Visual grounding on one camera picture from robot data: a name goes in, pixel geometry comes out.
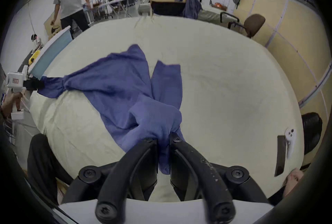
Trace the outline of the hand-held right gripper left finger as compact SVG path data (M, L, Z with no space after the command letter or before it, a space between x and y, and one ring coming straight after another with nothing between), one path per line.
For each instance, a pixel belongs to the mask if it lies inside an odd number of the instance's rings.
M122 224L126 199L148 201L157 184L157 140L146 138L119 161L81 168L62 203L97 199L94 213L100 223Z

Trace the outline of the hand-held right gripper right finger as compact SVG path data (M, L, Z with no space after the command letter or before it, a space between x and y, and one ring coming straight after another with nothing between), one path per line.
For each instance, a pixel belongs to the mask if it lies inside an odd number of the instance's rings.
M235 200L269 205L246 168L210 163L176 133L170 134L169 168L170 182L180 201L202 199L209 223L233 221L237 213Z

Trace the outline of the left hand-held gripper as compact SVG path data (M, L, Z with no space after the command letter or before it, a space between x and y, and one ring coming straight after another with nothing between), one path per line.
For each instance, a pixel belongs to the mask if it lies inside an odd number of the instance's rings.
M44 88L44 82L36 77L28 75L28 65L24 65L21 72L9 72L6 76L6 87L14 94L21 93L25 90L38 90ZM18 109L16 102L12 106L11 119L23 120L25 117L24 109Z

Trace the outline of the person's left hand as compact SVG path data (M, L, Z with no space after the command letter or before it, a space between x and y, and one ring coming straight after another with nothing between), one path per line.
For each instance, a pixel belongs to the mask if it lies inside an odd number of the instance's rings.
M7 95L0 108L1 116L4 119L10 117L13 106L15 106L17 110L20 109L20 101L22 97L23 94L21 92L12 92L11 90L8 90Z

